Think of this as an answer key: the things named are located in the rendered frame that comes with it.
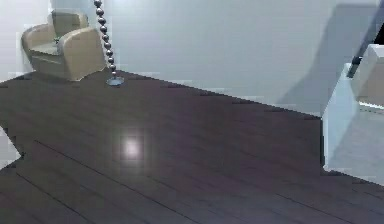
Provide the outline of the beaded metal floor lamp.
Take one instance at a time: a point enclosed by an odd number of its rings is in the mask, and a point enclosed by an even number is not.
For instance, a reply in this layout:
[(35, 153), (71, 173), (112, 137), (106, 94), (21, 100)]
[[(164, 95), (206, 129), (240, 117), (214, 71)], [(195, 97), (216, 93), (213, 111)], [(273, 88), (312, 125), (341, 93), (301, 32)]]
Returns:
[(95, 13), (97, 15), (97, 22), (99, 23), (99, 31), (101, 32), (101, 39), (103, 40), (103, 47), (105, 55), (107, 56), (108, 69), (111, 72), (111, 77), (106, 81), (109, 86), (121, 86), (124, 83), (124, 78), (117, 75), (117, 67), (114, 60), (114, 52), (112, 45), (109, 41), (108, 28), (106, 26), (106, 19), (104, 18), (104, 10), (102, 9), (102, 0), (93, 0), (95, 6)]

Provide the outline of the dark slanted bar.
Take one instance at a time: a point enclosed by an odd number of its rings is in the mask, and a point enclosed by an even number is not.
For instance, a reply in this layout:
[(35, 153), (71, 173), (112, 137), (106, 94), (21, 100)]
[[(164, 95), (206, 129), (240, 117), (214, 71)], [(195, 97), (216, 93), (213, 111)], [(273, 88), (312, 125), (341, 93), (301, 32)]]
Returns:
[(362, 44), (351, 61), (351, 66), (347, 72), (348, 78), (354, 77), (368, 46), (370, 44), (381, 43), (384, 43), (384, 0), (380, 0), (379, 7), (373, 17)]

